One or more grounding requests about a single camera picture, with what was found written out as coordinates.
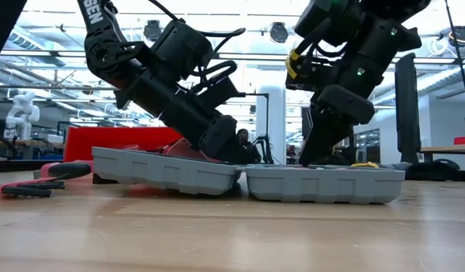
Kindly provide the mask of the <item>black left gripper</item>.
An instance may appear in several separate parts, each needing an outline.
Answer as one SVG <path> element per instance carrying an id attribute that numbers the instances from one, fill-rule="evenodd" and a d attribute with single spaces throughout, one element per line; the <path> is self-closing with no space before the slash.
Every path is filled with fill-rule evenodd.
<path id="1" fill-rule="evenodd" d="M 252 155 L 236 137 L 236 120 L 220 116 L 216 110 L 221 104 L 219 91 L 206 90 L 200 95 L 178 91 L 159 119 L 210 158 L 240 165 L 252 163 Z"/>

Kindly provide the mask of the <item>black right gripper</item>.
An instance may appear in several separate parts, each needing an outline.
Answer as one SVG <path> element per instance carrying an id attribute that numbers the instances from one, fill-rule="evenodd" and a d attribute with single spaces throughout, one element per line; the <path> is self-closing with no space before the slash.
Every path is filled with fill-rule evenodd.
<path id="1" fill-rule="evenodd" d="M 388 55 L 376 50 L 347 51 L 331 65 L 320 94 L 307 112 L 310 124 L 299 163 L 309 165 L 331 155 L 334 145 L 353 134 L 353 127 L 370 122 L 374 106 L 367 100 L 383 80 Z"/>

